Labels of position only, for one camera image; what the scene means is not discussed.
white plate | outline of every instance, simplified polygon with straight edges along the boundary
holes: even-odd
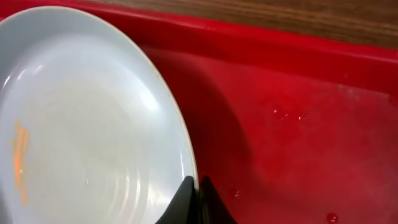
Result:
[[[54,6],[14,14],[0,23],[0,83],[13,223],[155,223],[185,176],[197,185],[171,92],[107,22]]]

